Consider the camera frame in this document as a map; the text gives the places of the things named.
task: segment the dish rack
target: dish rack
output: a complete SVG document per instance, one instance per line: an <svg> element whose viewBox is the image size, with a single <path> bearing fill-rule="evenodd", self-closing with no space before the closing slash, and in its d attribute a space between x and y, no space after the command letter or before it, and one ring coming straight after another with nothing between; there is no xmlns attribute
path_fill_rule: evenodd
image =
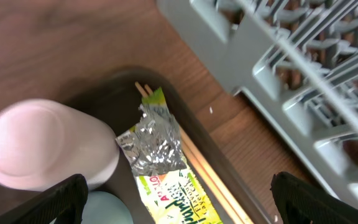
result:
<svg viewBox="0 0 358 224"><path fill-rule="evenodd" d="M358 208L358 0L158 0L223 88Z"/></svg>

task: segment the wooden stick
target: wooden stick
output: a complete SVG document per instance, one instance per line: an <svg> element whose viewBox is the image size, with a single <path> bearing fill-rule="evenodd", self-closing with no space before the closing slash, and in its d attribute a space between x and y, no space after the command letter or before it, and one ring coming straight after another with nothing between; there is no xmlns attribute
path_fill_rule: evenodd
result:
<svg viewBox="0 0 358 224"><path fill-rule="evenodd" d="M153 93L153 90L148 85L145 85L144 87L149 95ZM250 220L246 212L242 209L241 205L234 198L233 194L229 191L229 189L227 189L223 181L215 173L214 169L211 167L211 165L208 163L208 161L205 159L205 157L202 155L202 153L198 150L196 145L190 139L189 135L187 135L187 133L185 132L185 130L183 130L183 128L181 128L181 126L179 126L179 128L181 132L180 134L181 134L182 141L188 146L189 150L194 154L198 162L202 164L202 167L204 168L206 173L210 176L210 178L214 180L214 183L216 184L218 189L226 197L227 201L230 202L231 206L236 211L236 213L241 218L241 220Z"/></svg>
<svg viewBox="0 0 358 224"><path fill-rule="evenodd" d="M139 83L136 83L135 85L143 97L148 96ZM148 85L145 86L145 89L149 94L153 93L152 89ZM237 200L233 197L222 180L218 177L210 164L208 164L198 148L194 145L193 141L181 127L180 132L183 142L183 152L190 160L197 173L199 173L211 189L212 193L218 199L227 214L232 218L234 223L252 223L246 212L241 208Z"/></svg>

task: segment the black tray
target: black tray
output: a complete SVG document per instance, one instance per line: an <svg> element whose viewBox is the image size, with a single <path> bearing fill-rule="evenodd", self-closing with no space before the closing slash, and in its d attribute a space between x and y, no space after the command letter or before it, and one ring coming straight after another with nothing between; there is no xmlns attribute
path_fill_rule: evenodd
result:
<svg viewBox="0 0 358 224"><path fill-rule="evenodd" d="M152 89L162 87L170 112L175 115L182 128L193 140L253 222L270 223L269 216L266 215L259 202L256 201L250 190L241 181L236 171L228 163L209 134L193 116L169 82L155 72L145 68L125 68L111 72L107 74L107 77L99 85L72 98L66 104L104 121L118 136L138 123L141 116L138 110L141 104L141 95L134 83L148 84ZM197 173L196 176L222 221L225 224L232 223L207 185ZM112 193L120 198L131 212L134 223L145 224L154 222L140 199L131 168L122 152L116 171L98 190Z"/></svg>

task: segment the brown wooden surface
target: brown wooden surface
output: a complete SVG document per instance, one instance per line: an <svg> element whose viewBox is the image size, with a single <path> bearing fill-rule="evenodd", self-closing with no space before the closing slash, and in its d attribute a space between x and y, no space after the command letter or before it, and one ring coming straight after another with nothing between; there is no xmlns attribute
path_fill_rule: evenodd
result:
<svg viewBox="0 0 358 224"><path fill-rule="evenodd" d="M223 92L153 0L0 0L0 110L27 98L63 101L126 65L173 83L271 216L278 215L273 174L307 179L247 100ZM22 203L21 192L6 192L0 187L4 209Z"/></svg>

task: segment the snack packet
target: snack packet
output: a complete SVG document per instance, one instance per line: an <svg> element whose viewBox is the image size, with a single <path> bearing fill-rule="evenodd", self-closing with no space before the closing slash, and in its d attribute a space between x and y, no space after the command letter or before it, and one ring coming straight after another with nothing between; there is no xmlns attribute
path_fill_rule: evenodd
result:
<svg viewBox="0 0 358 224"><path fill-rule="evenodd" d="M181 151L179 125L161 89L143 98L140 123L117 137L140 197L158 224L222 224Z"/></svg>

